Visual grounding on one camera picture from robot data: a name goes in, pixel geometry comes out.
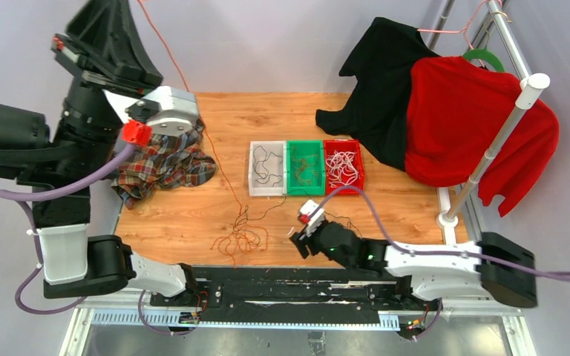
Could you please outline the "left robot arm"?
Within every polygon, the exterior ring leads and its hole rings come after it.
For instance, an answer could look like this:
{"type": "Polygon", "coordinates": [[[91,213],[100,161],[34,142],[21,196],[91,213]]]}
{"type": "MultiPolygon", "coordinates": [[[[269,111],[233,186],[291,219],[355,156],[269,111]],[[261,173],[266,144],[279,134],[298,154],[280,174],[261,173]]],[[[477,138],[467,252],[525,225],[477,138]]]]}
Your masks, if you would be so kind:
{"type": "Polygon", "coordinates": [[[163,84],[127,1],[88,1],[51,42],[72,75],[55,131],[45,117],[0,104],[0,178],[31,187],[0,190],[30,218],[48,299],[112,294],[126,287],[197,299],[191,267],[138,255],[114,235],[89,237],[90,186],[111,178],[155,134],[197,124],[194,95],[163,84]]]}

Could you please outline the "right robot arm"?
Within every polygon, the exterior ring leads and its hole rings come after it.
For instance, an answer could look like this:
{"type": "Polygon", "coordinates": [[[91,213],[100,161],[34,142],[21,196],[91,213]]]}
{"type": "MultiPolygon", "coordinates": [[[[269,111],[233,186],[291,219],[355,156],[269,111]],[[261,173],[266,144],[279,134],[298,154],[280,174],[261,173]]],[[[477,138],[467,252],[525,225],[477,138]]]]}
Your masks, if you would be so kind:
{"type": "Polygon", "coordinates": [[[495,232],[456,245],[391,245],[323,221],[311,234],[301,230],[289,239],[303,258],[323,254],[359,274],[400,280],[394,297],[404,309],[447,297],[490,297],[521,309],[538,304],[535,276],[516,268],[534,268],[534,254],[495,232]]]}

